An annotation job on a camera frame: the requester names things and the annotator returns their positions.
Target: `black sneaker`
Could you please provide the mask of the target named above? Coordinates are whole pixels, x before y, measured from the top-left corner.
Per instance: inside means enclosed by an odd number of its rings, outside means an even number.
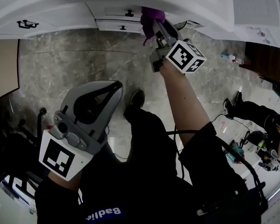
[[[237,92],[234,98],[234,104],[233,105],[238,105],[239,103],[242,103],[243,99],[242,99],[242,92]]]
[[[130,97],[129,106],[141,109],[145,102],[145,94],[142,90],[135,91]]]
[[[233,118],[231,116],[232,104],[228,98],[224,101],[223,107],[225,109],[225,115],[229,116],[230,118]]]

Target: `person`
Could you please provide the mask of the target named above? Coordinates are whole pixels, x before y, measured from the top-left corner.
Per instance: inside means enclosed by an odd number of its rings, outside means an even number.
[[[269,140],[272,142],[266,149],[276,150],[280,161],[280,115],[265,106],[259,106],[250,101],[242,100],[242,93],[237,92],[234,104],[229,99],[224,101],[226,115],[230,118],[240,118],[253,121],[258,126],[264,128]]]
[[[105,145],[69,182],[50,172],[35,192],[39,224],[197,223],[197,210],[203,206],[247,193],[187,78],[167,60],[160,73],[177,130],[199,131],[180,134],[184,148],[179,160],[192,185],[177,177],[176,144],[162,121],[142,109],[145,95],[136,91],[124,112],[132,131],[127,162],[118,161]]]

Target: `marble floor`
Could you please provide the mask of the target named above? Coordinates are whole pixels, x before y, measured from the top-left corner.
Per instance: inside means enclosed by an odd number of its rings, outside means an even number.
[[[223,51],[243,56],[244,42],[212,40],[186,28],[181,34],[183,38],[190,38],[208,59],[187,78],[211,120],[224,112],[223,101],[232,98],[238,90],[242,91],[244,100],[280,112],[280,99],[269,83],[220,57]],[[53,114],[60,108],[68,90],[90,81],[112,79],[121,81],[124,86],[124,96],[109,124],[109,143],[114,153],[123,158],[129,154],[131,131],[123,111],[129,95],[137,88],[146,94],[143,108],[158,115],[168,131],[173,130],[164,81],[159,73],[152,72],[148,59],[156,43],[152,40],[143,46],[143,41],[144,37],[139,34],[97,29],[62,31],[43,34],[34,40],[21,40],[20,89],[5,98],[6,107],[10,109],[10,104],[12,107],[12,126],[16,127],[20,119],[25,119],[26,127],[35,133],[41,107],[48,110],[43,127],[51,125]],[[253,130],[258,129],[248,121],[242,122]],[[226,142],[239,139],[247,130],[223,116],[214,126],[218,136]]]

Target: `black shirt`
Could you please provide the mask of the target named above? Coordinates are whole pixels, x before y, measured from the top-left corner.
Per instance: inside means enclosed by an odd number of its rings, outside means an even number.
[[[162,164],[154,165],[150,172],[118,168],[99,178],[83,173],[87,188],[82,190],[83,203],[78,205],[77,192],[47,179],[35,193],[38,223],[197,223],[196,211],[201,204],[235,189],[247,191],[229,166],[222,142],[209,123],[185,146],[180,161],[193,186],[159,172]]]

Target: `shoe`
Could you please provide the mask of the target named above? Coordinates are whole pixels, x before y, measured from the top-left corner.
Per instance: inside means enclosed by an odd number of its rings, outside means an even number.
[[[242,99],[242,92],[237,92],[234,98],[234,106],[238,105],[239,103],[242,103],[243,99]]]
[[[231,104],[231,102],[228,98],[224,101],[223,107],[224,107],[224,110],[225,110],[225,115],[229,116],[230,118],[233,118],[233,117],[230,116],[231,109],[232,109],[232,104]]]
[[[135,91],[130,97],[129,106],[141,109],[145,102],[145,94],[142,90]]]

